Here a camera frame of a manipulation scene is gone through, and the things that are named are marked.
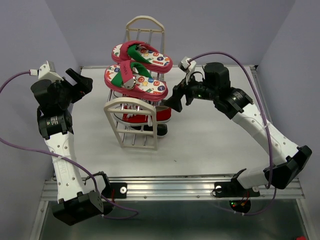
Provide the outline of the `red sneaker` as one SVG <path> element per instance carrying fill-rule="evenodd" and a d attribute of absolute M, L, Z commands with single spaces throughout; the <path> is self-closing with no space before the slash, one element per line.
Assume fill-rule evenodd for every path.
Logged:
<path fill-rule="evenodd" d="M 172 116 L 172 109 L 167 106 L 158 105 L 156 106 L 156 122 L 158 124 L 167 123 Z M 133 114 L 133 113 L 113 113 L 113 118 L 123 125 L 127 126 L 143 126 L 153 125 L 153 116 L 145 114 Z"/>
<path fill-rule="evenodd" d="M 112 94 L 111 94 L 111 98 L 112 98 L 112 99 L 122 98 L 122 97 L 134 98 L 134 99 L 139 99 L 139 100 L 143 100 L 143 101 L 146 101 L 146 100 L 147 100 L 147 99 L 145 99 L 145 98 L 129 96 L 129 95 L 126 95 L 126 94 L 123 94 L 123 93 L 119 93 L 119 92 L 116 92 L 116 91 L 113 91 Z"/>

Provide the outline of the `pink green sandal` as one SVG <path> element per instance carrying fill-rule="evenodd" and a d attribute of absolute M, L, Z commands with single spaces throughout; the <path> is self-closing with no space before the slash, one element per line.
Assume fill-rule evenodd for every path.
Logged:
<path fill-rule="evenodd" d="M 125 60 L 105 69 L 105 85 L 123 95 L 158 102 L 168 95 L 165 82 L 151 76 L 141 63 Z"/>
<path fill-rule="evenodd" d="M 173 67 L 173 61 L 169 56 L 138 40 L 116 45 L 111 52 L 111 58 L 116 63 L 132 60 L 142 64 L 147 70 L 159 74 L 168 73 Z"/>

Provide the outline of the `cream metal shoe shelf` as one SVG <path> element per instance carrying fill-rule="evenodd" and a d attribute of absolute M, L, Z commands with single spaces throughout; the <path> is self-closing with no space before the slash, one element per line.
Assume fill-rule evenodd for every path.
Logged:
<path fill-rule="evenodd" d="M 165 54 L 165 27 L 154 17 L 138 15 L 125 26 L 123 43 L 141 41 L 148 43 L 160 53 Z M 164 73 L 148 70 L 153 78 L 164 81 Z M 131 97 L 112 99 L 113 90 L 110 89 L 108 100 L 104 106 L 104 113 L 121 148 L 158 149 L 158 137 L 166 134 L 165 123 L 157 123 L 156 106 L 162 106 L 160 101 L 140 100 Z M 130 126 L 117 122 L 113 113 L 127 113 L 137 115 L 152 115 L 152 126 Z"/>

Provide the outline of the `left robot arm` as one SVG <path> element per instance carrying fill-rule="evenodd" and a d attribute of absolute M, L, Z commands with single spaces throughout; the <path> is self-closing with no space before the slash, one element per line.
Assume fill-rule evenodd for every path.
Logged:
<path fill-rule="evenodd" d="M 92 91 L 93 80 L 71 68 L 66 73 L 75 85 L 43 65 L 37 70 L 38 80 L 30 89 L 39 104 L 38 129 L 51 154 L 57 180 L 57 204 L 52 207 L 52 214 L 72 226 L 109 214 L 113 205 L 101 198 L 111 193 L 109 182 L 101 179 L 93 188 L 85 185 L 74 149 L 73 120 L 68 108 Z"/>

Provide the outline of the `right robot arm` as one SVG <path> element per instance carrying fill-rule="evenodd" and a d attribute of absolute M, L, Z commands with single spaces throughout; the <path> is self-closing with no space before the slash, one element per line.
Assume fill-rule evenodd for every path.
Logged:
<path fill-rule="evenodd" d="M 259 196 L 254 187 L 271 185 L 285 189 L 304 169 L 312 150 L 298 146 L 285 137 L 268 120 L 249 95 L 240 88 L 231 86 L 229 69 L 220 62 L 207 63 L 202 67 L 202 81 L 197 81 L 195 71 L 186 70 L 186 76 L 173 87 L 172 96 L 165 106 L 181 112 L 182 97 L 186 105 L 194 99 L 212 101 L 214 107 L 234 123 L 242 127 L 269 155 L 272 163 L 258 169 L 241 169 L 230 181 L 215 187 L 212 194 L 217 198 L 241 197 L 246 193 Z"/>

